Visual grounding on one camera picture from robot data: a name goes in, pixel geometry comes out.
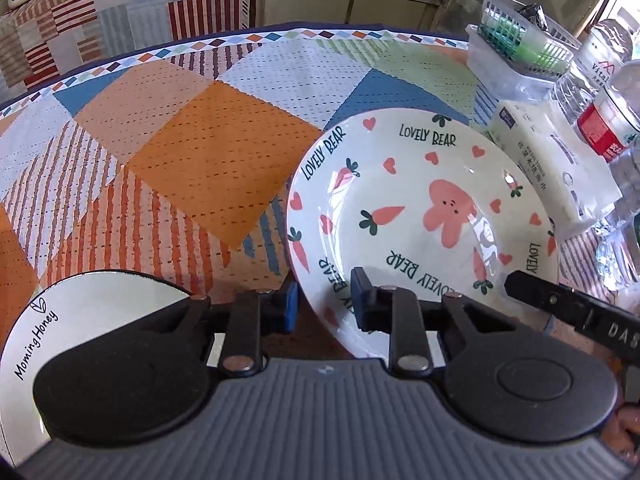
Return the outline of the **white lovely bear plate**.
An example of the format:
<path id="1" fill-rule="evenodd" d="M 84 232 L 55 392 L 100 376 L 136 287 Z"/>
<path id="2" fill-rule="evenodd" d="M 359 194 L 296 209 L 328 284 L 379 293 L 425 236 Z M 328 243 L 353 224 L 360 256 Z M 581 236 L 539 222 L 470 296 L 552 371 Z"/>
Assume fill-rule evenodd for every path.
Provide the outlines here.
<path id="1" fill-rule="evenodd" d="M 430 301 L 461 292 L 537 330 L 548 315 L 510 298 L 504 280 L 559 277 L 552 224 L 516 163 L 462 122 L 412 108 L 360 113 L 320 136 L 288 192 L 286 239 L 312 310 L 358 358 L 386 358 L 388 338 L 357 325 L 357 266 L 375 285 Z"/>

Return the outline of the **white morning honey plate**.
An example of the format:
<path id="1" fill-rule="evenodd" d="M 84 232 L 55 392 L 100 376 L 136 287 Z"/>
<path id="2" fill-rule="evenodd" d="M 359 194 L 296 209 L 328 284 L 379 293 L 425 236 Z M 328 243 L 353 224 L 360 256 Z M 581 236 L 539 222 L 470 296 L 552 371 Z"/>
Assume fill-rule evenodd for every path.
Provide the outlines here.
<path id="1" fill-rule="evenodd" d="M 1 361 L 1 429 L 25 478 L 163 477 L 216 417 L 205 302 L 149 276 L 66 278 L 34 298 Z"/>

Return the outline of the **white tissue pack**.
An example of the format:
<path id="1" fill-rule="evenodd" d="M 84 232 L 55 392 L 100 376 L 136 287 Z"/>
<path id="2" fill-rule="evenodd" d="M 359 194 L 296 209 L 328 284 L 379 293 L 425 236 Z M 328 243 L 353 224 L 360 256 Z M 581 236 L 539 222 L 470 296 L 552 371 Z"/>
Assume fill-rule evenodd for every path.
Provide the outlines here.
<path id="1" fill-rule="evenodd" d="M 499 101 L 488 133 L 528 177 L 560 240 L 588 231 L 622 197 L 604 158 L 553 100 Z"/>

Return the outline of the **patchwork tablecloth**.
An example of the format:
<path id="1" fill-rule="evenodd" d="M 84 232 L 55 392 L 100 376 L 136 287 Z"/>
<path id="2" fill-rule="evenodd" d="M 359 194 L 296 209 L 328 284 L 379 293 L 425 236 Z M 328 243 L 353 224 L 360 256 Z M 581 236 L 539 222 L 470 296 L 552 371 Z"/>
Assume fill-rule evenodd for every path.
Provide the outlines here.
<path id="1" fill-rule="evenodd" d="M 224 298 L 295 259 L 290 177 L 323 130 L 381 107 L 473 126 L 492 101 L 462 40 L 291 28 L 102 64 L 1 118 L 1 362 L 23 380 L 66 345 L 38 294 L 86 271 Z"/>

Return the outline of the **red label water bottle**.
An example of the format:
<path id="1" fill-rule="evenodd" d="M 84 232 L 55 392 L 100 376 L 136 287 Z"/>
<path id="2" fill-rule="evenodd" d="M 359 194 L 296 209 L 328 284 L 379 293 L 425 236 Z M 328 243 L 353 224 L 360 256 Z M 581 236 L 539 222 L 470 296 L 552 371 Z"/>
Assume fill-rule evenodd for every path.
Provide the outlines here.
<path id="1" fill-rule="evenodd" d="M 639 61 L 624 64 L 580 114 L 577 132 L 607 162 L 639 135 Z"/>

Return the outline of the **white cap water bottle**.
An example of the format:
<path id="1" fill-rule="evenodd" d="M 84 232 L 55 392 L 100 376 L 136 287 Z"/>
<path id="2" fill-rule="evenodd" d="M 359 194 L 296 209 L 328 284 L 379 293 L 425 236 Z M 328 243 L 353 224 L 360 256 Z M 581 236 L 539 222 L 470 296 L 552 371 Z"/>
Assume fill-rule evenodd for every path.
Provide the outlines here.
<path id="1" fill-rule="evenodd" d="M 573 125 L 616 70 L 631 60 L 639 22 L 624 8 L 615 18 L 593 25 L 568 71 L 555 83 L 551 97 Z"/>

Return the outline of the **clear plastic basket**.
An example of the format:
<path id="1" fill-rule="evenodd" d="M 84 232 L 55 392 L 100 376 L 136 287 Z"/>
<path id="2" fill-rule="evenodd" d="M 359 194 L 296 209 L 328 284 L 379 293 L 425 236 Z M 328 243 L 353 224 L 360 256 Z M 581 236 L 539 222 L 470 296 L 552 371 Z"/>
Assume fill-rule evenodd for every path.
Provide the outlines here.
<path id="1" fill-rule="evenodd" d="M 498 100 L 544 100 L 580 48 L 542 6 L 518 0 L 483 0 L 480 22 L 466 32 L 466 65 Z"/>

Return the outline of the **patchwork counter cloth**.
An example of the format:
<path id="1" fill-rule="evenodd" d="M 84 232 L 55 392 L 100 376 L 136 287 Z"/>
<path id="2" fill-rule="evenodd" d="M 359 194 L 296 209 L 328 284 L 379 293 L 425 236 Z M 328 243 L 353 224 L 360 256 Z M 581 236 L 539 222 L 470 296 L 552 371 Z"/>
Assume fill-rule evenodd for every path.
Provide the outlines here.
<path id="1" fill-rule="evenodd" d="M 1 99 L 79 67 L 250 26 L 252 0 L 30 0 L 1 17 Z"/>

